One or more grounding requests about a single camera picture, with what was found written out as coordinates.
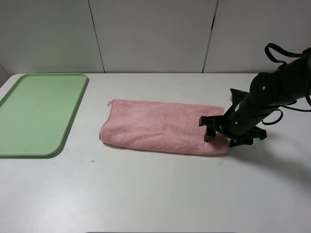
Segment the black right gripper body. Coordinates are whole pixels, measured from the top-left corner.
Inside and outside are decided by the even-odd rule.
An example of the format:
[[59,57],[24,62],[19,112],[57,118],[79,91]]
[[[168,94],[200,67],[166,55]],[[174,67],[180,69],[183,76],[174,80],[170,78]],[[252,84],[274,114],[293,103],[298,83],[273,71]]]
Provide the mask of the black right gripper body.
[[265,138],[257,128],[272,112],[298,99],[311,101],[311,52],[283,65],[273,73],[259,73],[251,82],[249,93],[220,124],[229,138]]

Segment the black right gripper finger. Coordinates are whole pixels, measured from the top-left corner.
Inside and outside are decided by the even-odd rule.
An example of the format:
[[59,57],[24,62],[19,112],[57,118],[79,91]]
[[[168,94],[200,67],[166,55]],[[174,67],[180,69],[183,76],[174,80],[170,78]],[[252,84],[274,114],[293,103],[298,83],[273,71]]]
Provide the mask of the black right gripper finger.
[[229,146],[236,147],[241,145],[252,145],[255,138],[263,140],[267,137],[267,132],[259,127],[252,128],[249,132],[242,136],[230,137]]
[[204,135],[204,141],[209,142],[215,139],[216,134],[224,135],[221,130],[221,123],[223,122],[223,116],[201,116],[199,119],[199,126],[206,126],[206,132]]

